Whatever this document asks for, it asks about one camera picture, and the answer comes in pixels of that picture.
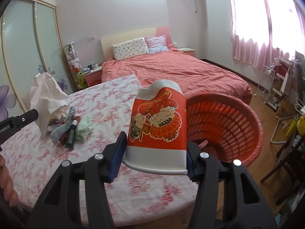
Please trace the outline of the person left hand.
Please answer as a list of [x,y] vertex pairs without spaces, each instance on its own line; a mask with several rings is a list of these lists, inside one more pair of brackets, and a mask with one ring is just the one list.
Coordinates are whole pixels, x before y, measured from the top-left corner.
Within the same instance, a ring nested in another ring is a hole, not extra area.
[[8,168],[5,165],[5,159],[1,156],[1,189],[4,192],[4,200],[9,203],[10,207],[16,207],[19,203],[19,197],[14,190],[14,182],[9,174]]

